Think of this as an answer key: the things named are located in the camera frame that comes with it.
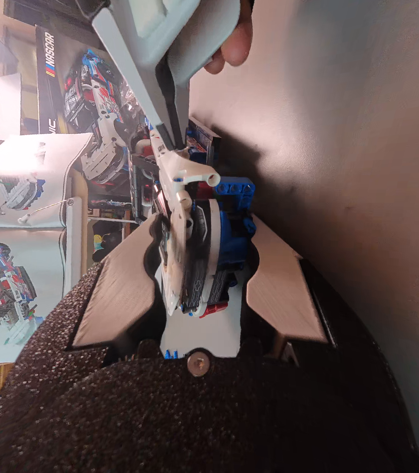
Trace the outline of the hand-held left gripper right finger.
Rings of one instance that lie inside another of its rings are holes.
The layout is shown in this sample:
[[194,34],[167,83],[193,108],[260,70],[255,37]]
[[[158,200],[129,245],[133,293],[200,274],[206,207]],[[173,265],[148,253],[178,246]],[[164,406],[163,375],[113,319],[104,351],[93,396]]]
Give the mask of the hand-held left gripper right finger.
[[249,308],[282,336],[327,343],[299,255],[255,215],[253,222],[256,232],[251,242],[259,264],[247,283]]

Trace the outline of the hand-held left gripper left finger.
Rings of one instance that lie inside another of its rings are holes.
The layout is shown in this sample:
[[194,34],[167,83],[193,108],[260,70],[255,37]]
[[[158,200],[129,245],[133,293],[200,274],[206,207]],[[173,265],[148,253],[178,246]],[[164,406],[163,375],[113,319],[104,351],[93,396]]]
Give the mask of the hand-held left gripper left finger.
[[74,350],[137,351],[144,341],[160,350],[163,297],[156,273],[161,264],[162,222],[160,215],[151,216],[102,261],[72,341]]

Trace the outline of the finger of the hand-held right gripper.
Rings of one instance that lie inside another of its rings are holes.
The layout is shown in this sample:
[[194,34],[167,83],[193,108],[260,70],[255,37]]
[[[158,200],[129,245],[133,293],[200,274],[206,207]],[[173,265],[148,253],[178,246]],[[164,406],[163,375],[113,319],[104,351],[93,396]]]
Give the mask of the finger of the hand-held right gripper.
[[240,1],[131,1],[131,54],[155,66],[176,149],[183,149],[189,82],[234,31]]
[[155,66],[147,68],[137,64],[137,56],[131,54],[131,47],[126,44],[110,8],[102,8],[99,11],[93,20],[93,27],[118,71],[134,92],[151,125],[159,132],[165,146],[175,151],[176,140],[165,97],[155,74]]

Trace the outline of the blue white toy brick car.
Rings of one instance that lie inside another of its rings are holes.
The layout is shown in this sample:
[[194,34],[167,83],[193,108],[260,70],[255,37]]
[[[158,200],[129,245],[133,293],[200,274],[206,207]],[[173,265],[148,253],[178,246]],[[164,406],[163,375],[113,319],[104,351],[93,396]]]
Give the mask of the blue white toy brick car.
[[[131,203],[139,224],[152,214],[162,217],[159,245],[162,272],[167,263],[171,212],[159,182],[159,167],[150,141],[152,126],[145,119],[146,137],[131,139]],[[208,165],[217,172],[220,144],[218,134],[200,121],[189,119],[186,149],[191,161]],[[220,177],[215,187],[204,182],[185,186],[193,204],[187,221],[188,254],[182,299],[177,309],[201,318],[227,308],[229,288],[237,285],[236,272],[243,269],[256,232],[249,213],[255,185],[248,178]],[[160,284],[165,302],[162,275]]]

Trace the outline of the white curved toy brick panel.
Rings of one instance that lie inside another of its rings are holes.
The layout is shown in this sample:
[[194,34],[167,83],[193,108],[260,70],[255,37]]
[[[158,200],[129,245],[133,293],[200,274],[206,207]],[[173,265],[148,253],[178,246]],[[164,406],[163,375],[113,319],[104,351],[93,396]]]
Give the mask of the white curved toy brick panel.
[[159,167],[159,182],[171,212],[168,256],[162,268],[162,282],[165,305],[169,315],[172,315],[181,304],[187,265],[187,221],[193,201],[185,186],[204,182],[215,187],[221,177],[214,168],[191,161],[188,149],[168,149],[157,128],[150,131],[150,141]]

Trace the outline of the person's right hand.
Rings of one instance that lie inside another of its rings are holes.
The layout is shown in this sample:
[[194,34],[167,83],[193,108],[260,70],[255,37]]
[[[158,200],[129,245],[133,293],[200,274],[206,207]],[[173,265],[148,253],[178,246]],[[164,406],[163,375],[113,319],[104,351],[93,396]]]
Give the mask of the person's right hand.
[[226,64],[241,66],[248,58],[253,41],[254,0],[240,1],[240,16],[234,31],[204,65],[210,74],[220,73]]

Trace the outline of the black toy car set box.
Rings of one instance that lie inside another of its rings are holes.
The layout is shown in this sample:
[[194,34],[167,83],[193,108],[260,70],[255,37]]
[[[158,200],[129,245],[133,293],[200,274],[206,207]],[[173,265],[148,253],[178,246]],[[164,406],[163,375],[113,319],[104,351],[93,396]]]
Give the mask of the black toy car set box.
[[145,115],[109,54],[51,28],[35,27],[39,132],[92,134],[79,158],[90,188],[129,192],[131,142]]

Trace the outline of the toy car instruction booklet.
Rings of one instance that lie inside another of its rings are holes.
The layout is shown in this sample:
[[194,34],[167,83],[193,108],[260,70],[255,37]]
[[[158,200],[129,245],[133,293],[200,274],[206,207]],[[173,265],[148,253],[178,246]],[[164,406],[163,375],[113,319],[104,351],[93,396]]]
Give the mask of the toy car instruction booklet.
[[69,173],[91,133],[0,145],[0,363],[14,362],[65,294]]

